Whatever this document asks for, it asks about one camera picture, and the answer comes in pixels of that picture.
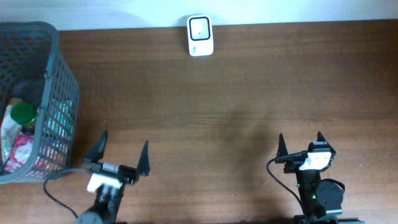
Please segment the teal Kleenex tissue pack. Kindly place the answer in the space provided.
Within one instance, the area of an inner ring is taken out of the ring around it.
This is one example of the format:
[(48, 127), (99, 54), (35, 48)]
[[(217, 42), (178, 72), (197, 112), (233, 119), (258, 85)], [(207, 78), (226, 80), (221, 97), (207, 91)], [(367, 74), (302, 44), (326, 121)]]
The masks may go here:
[(72, 101), (57, 101), (52, 99), (47, 127), (60, 137), (70, 139), (71, 132), (73, 131), (72, 109)]

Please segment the orange Kleenex tissue pack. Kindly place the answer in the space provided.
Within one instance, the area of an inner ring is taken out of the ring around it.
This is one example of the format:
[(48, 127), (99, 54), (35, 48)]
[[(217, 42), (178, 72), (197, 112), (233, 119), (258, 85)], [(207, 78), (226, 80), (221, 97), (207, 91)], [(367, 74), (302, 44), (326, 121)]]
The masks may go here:
[(34, 168), (40, 173), (66, 168), (69, 153), (67, 146), (61, 145), (61, 148), (45, 146), (39, 152)]

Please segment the grey plastic mesh basket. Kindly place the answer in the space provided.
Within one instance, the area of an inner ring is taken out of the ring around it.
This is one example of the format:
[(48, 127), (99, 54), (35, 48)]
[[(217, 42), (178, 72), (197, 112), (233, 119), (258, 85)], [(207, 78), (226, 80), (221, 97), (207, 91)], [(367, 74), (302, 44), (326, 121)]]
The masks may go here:
[[(60, 50), (54, 26), (46, 22), (1, 23), (1, 112), (11, 98), (19, 98), (37, 109), (34, 143), (27, 162), (9, 173), (1, 170), (1, 183), (42, 182), (52, 172), (40, 173), (34, 163), (45, 146), (68, 147), (69, 168), (75, 140), (80, 87)], [(47, 127), (52, 99), (73, 102), (70, 139)]]

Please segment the red purple pad packet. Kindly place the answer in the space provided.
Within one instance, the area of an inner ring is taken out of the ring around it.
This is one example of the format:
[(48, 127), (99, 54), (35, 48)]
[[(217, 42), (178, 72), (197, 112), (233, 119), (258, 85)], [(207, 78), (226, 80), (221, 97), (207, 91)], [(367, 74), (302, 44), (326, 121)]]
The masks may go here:
[(6, 162), (5, 171), (13, 173), (21, 168), (30, 157), (33, 143), (34, 137), (32, 135), (20, 133)]

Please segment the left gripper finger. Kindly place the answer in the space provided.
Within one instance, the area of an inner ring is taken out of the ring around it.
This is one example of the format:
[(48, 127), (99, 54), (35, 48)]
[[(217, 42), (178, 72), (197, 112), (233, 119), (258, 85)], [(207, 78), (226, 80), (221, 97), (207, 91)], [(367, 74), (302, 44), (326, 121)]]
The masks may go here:
[(142, 148), (142, 152), (137, 164), (137, 173), (141, 176), (148, 176), (150, 173), (150, 162), (149, 162), (149, 142), (146, 141)]
[(104, 131), (99, 141), (85, 156), (84, 163), (97, 163), (99, 160), (101, 160), (104, 156), (107, 140), (108, 132)]

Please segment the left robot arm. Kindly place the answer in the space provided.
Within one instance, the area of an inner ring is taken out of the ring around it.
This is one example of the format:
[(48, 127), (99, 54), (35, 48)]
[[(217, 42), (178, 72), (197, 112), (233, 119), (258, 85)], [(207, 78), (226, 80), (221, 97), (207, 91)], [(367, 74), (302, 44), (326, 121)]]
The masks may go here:
[(149, 142), (146, 141), (136, 167), (101, 163), (106, 149), (108, 132), (85, 156), (84, 164), (91, 174), (86, 190), (96, 195), (93, 206), (78, 216), (77, 223), (116, 223), (124, 189), (136, 184), (150, 173)]

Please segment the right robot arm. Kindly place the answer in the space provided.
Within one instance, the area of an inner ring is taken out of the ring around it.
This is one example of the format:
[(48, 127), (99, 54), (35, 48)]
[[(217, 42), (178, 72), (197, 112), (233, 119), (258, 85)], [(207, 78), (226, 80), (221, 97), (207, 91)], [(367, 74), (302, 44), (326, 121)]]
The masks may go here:
[(271, 162), (284, 165), (285, 174), (295, 174), (298, 194), (294, 197), (302, 209), (301, 215), (293, 217), (294, 223), (362, 223), (355, 218), (339, 219), (343, 213), (341, 204), (345, 185), (334, 179), (322, 179), (320, 173), (331, 166), (336, 151), (321, 132), (306, 151), (288, 153), (282, 134), (276, 157)]

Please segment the green lid seasoning jar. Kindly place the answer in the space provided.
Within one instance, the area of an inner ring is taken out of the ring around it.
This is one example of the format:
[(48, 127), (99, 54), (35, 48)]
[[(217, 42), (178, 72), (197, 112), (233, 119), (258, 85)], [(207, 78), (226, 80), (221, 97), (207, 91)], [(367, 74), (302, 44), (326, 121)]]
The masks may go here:
[(24, 101), (16, 104), (11, 110), (11, 118), (19, 125), (34, 126), (37, 121), (37, 109)]

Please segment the white cream tube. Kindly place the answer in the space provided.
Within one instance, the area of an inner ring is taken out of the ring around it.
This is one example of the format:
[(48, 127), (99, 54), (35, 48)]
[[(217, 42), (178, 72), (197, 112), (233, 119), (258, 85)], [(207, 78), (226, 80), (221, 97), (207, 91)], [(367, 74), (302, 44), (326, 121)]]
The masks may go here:
[(11, 111), (18, 103), (22, 102), (19, 98), (11, 98), (6, 106), (1, 123), (1, 160), (5, 164), (8, 160), (15, 141), (22, 130), (22, 126), (11, 118)]

